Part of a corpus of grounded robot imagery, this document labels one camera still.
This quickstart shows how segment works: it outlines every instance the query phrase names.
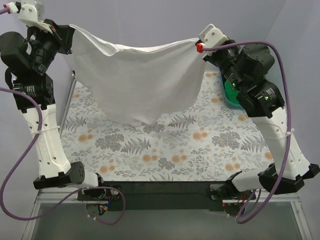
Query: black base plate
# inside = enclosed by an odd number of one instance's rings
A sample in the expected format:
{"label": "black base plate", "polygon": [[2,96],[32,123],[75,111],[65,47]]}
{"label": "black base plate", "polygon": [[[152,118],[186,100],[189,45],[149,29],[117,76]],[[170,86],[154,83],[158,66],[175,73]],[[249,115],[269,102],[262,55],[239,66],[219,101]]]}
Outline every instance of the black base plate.
{"label": "black base plate", "polygon": [[[223,185],[224,183],[224,181],[112,181],[104,182],[103,186],[122,191],[127,210],[208,209],[223,212],[222,200],[212,200],[211,198],[210,185]],[[77,199],[79,201],[96,201],[97,203],[108,200],[107,198],[96,200],[82,192],[78,193]],[[114,199],[108,211],[121,211],[122,208],[122,200]]]}

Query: white towel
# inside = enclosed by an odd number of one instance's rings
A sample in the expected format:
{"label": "white towel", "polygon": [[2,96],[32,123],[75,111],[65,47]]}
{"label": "white towel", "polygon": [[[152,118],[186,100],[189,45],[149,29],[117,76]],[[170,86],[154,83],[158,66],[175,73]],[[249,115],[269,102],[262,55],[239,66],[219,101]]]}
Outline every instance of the white towel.
{"label": "white towel", "polygon": [[76,79],[106,117],[131,126],[153,125],[164,113],[191,107],[200,91],[205,61],[198,38],[155,47],[129,47],[76,29],[72,51]]}

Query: glass panel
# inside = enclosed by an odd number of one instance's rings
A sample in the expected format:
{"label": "glass panel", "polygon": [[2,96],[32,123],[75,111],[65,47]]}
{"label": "glass panel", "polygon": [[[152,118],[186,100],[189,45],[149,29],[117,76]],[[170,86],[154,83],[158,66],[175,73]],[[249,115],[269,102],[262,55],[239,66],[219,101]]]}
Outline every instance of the glass panel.
{"label": "glass panel", "polygon": [[[43,213],[52,204],[41,204]],[[130,210],[115,226],[87,218],[86,205],[65,203],[37,220],[33,240],[301,240],[290,202],[271,202],[252,221],[237,224],[233,217],[210,214],[207,210]],[[106,212],[112,221],[119,212]]]}

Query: cable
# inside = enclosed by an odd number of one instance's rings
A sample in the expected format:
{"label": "cable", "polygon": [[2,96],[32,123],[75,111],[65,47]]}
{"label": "cable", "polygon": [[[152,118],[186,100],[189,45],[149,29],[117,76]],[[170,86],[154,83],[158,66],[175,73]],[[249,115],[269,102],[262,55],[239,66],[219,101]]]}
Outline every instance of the cable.
{"label": "cable", "polygon": [[[11,93],[11,94],[16,94],[16,95],[19,95],[19,96],[22,96],[24,98],[26,98],[27,100],[29,100],[33,105],[34,107],[36,108],[37,110],[37,113],[39,115],[39,124],[38,124],[38,128],[37,130],[38,131],[41,131],[42,129],[42,123],[43,123],[43,116],[42,116],[42,113],[41,113],[41,109],[40,107],[38,106],[38,104],[36,103],[35,100],[33,100],[29,95],[26,95],[22,92],[19,92],[19,91],[16,91],[16,90],[11,90],[11,89],[6,89],[6,88],[3,88],[3,87],[0,87],[0,91],[1,92],[6,92],[6,93]],[[121,200],[123,202],[123,208],[122,208],[122,212],[119,216],[119,218],[115,221],[115,222],[107,222],[107,221],[104,221],[102,219],[99,219],[95,216],[91,216],[91,215],[88,215],[88,217],[91,217],[93,218],[94,220],[97,220],[101,223],[104,223],[106,225],[115,225],[117,224],[124,216],[125,214],[125,210],[126,210],[126,200],[125,200],[125,196],[124,194],[119,190],[119,189],[116,189],[116,188],[113,188],[113,187],[108,187],[108,186],[98,186],[98,187],[91,187],[91,188],[84,188],[84,189],[77,189],[71,193],[69,193],[67,196],[65,196],[61,201],[59,201],[56,205],[54,205],[52,208],[50,208],[48,211],[38,215],[38,216],[33,216],[33,217],[21,217],[21,216],[16,216],[14,214],[12,214],[11,212],[8,211],[8,209],[6,208],[5,206],[5,203],[4,203],[4,191],[5,191],[5,187],[10,179],[10,177],[12,176],[12,174],[15,172],[15,170],[17,169],[17,167],[19,166],[19,164],[23,161],[23,159],[26,157],[26,155],[28,154],[28,152],[30,151],[30,149],[33,147],[33,145],[36,143],[37,139],[39,137],[39,134],[37,133],[31,143],[29,144],[29,146],[27,147],[27,149],[24,151],[24,153],[21,155],[21,157],[18,159],[18,161],[15,163],[15,165],[13,166],[13,168],[9,171],[8,175],[5,177],[2,185],[1,185],[1,188],[0,188],[0,207],[2,209],[2,211],[8,215],[9,217],[13,218],[13,219],[16,219],[16,220],[20,220],[20,221],[30,221],[30,220],[35,220],[35,219],[39,219],[43,216],[46,216],[47,214],[51,213],[53,210],[55,210],[57,207],[59,207],[65,200],[67,200],[69,197],[71,197],[73,194],[76,194],[82,190],[91,190],[91,189],[107,189],[107,190],[114,190],[114,191],[117,191],[120,196],[121,196]]]}
{"label": "cable", "polygon": [[4,9],[1,9],[1,10],[0,10],[0,15],[5,14],[5,13],[8,13],[8,12],[10,12],[10,8],[5,7]]}
{"label": "cable", "polygon": [[[272,45],[271,43],[269,43],[267,41],[242,41],[242,42],[231,43],[231,44],[227,44],[227,45],[223,45],[223,46],[213,47],[213,48],[204,48],[203,51],[218,51],[218,50],[229,49],[229,48],[238,47],[238,46],[242,46],[242,45],[248,45],[248,44],[263,44],[263,45],[270,47],[273,50],[273,52],[278,60],[280,71],[281,71],[281,76],[282,76],[284,95],[285,95],[287,132],[290,133],[291,132],[291,106],[290,106],[290,100],[289,100],[287,79],[286,79],[284,64],[282,62],[282,59],[280,57],[278,50],[276,49],[276,47],[274,45]],[[291,142],[291,135],[288,134],[286,137],[286,146],[285,146],[285,152],[284,152],[284,157],[283,157],[281,169],[278,174],[278,178],[276,179],[275,184],[274,184],[272,190],[270,191],[269,195],[266,197],[265,201],[262,203],[262,205],[260,207],[258,207],[257,209],[253,209],[252,212],[248,213],[246,215],[246,218],[244,219],[244,218],[242,218],[241,212],[248,205],[249,201],[253,197],[254,193],[252,193],[251,194],[252,196],[250,196],[251,198],[250,197],[248,198],[248,200],[244,203],[241,210],[239,211],[239,214],[236,218],[236,221],[238,224],[245,224],[245,223],[249,222],[251,219],[253,219],[256,215],[258,215],[261,212],[261,210],[264,209],[265,206],[268,204],[271,197],[275,194],[275,192],[280,184],[280,181],[284,175],[284,172],[285,172],[285,168],[286,168],[286,164],[287,164],[287,160],[288,160],[288,155],[289,155],[289,150],[290,150],[290,142]]]}

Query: floral pattern surface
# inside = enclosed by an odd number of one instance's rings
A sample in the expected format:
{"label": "floral pattern surface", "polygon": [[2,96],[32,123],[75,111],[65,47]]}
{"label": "floral pattern surface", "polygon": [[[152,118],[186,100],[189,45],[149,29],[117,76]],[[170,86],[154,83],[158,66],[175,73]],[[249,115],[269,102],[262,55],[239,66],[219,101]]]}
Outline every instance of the floral pattern surface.
{"label": "floral pattern surface", "polygon": [[77,82],[61,140],[71,162],[106,181],[225,181],[273,161],[246,112],[226,105],[217,72],[205,73],[192,107],[153,126],[108,121]]}

